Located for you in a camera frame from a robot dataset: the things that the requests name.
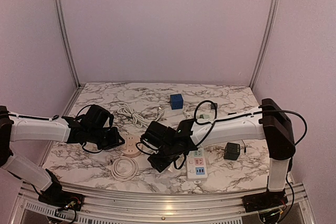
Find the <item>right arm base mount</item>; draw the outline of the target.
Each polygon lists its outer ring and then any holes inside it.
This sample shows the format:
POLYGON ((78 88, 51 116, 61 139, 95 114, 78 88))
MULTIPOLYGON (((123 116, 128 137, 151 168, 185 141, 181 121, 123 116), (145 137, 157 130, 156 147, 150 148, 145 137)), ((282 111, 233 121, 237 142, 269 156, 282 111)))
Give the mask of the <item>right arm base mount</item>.
POLYGON ((288 203, 286 195, 267 192, 246 195, 242 201, 246 212, 261 211, 288 203))

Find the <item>dark grey USB charger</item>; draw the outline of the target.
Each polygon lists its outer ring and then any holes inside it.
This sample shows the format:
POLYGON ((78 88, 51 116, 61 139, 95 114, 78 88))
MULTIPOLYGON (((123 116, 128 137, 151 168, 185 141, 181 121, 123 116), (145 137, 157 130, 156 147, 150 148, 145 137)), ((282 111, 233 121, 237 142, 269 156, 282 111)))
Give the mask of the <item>dark grey USB charger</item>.
POLYGON ((218 108, 218 104, 215 103, 215 102, 212 102, 211 103, 211 110, 217 110, 217 108, 218 108))

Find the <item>light green USB adapter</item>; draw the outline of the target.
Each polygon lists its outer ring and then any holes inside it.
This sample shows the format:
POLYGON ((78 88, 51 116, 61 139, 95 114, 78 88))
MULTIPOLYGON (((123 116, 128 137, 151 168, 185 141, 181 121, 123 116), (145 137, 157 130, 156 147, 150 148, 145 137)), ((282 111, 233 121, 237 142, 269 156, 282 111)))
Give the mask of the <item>light green USB adapter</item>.
POLYGON ((200 119, 210 119, 210 116, 208 114, 201 114, 200 119))

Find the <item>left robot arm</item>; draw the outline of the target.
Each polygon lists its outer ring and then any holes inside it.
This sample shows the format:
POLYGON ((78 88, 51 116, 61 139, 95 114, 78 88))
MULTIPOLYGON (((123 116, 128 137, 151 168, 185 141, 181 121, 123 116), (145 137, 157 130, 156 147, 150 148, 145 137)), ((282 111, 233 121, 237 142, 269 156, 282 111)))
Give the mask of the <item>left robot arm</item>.
POLYGON ((125 140, 113 126, 114 116, 98 105, 85 107, 75 117, 41 118, 9 112, 1 107, 1 169, 29 182, 54 205, 66 202, 66 193, 56 176, 32 161, 19 156, 10 144, 19 141, 53 141, 66 144, 94 144, 98 152, 123 145, 125 140))

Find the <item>blue cube socket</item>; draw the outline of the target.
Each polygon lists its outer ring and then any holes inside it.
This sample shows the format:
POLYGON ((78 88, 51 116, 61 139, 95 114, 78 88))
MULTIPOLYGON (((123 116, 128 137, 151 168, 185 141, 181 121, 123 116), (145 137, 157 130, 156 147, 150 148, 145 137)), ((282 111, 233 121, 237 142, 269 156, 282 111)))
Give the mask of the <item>blue cube socket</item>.
POLYGON ((170 106, 172 110, 178 110, 178 109, 182 109, 183 108, 183 97, 182 95, 179 94, 171 94, 170 95, 170 106))

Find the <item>dark green cube socket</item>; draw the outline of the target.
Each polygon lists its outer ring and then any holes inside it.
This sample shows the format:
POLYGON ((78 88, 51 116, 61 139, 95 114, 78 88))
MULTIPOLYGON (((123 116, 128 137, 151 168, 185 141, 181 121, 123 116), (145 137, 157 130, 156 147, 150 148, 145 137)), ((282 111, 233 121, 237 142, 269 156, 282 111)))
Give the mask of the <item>dark green cube socket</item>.
POLYGON ((236 161, 240 156, 240 145, 237 143, 227 143, 224 149, 224 159, 236 161))

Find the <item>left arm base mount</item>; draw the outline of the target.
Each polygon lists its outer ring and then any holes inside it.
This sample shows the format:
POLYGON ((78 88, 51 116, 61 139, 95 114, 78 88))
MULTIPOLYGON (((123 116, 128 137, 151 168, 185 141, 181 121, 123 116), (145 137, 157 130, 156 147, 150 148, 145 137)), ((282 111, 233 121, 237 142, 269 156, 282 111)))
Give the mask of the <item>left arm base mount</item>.
POLYGON ((68 191, 61 191, 56 195, 49 195, 42 193, 38 196, 38 200, 45 204, 58 207, 58 211, 72 209, 80 211, 84 200, 84 195, 72 193, 68 191))

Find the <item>white long power strip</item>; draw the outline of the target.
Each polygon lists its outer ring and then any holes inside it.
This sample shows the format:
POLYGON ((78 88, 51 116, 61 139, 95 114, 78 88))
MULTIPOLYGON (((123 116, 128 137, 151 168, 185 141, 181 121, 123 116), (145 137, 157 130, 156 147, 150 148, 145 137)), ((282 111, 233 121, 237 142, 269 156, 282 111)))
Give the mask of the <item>white long power strip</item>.
POLYGON ((190 182, 199 184, 208 179, 205 152, 203 148, 189 152, 186 159, 186 177, 190 182))

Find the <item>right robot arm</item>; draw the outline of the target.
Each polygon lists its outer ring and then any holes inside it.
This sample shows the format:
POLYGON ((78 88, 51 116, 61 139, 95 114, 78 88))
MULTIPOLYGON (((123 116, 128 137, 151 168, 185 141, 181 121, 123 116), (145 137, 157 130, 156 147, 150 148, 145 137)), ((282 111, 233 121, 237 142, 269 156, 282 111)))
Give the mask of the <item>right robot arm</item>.
POLYGON ((260 203, 271 207, 284 190, 290 160, 296 152, 292 122, 287 112, 272 99, 242 113, 202 119, 194 115, 182 120, 176 129, 152 121, 140 137, 142 144, 154 147, 148 161, 152 168, 163 172, 180 157, 186 166, 187 179, 200 182, 208 178, 203 149, 206 145, 232 143, 239 140, 266 140, 270 158, 267 190, 260 203))

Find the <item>pink round power strip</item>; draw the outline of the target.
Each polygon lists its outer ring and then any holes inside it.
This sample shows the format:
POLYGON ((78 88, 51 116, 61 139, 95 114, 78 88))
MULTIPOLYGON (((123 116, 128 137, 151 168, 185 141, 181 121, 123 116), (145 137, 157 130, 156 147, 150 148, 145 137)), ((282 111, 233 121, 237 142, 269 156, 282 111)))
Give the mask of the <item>pink round power strip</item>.
POLYGON ((140 138, 135 135, 127 135, 125 138, 125 146, 122 150, 124 156, 129 158, 135 158, 141 154, 141 152, 137 149, 136 143, 140 141, 140 138))

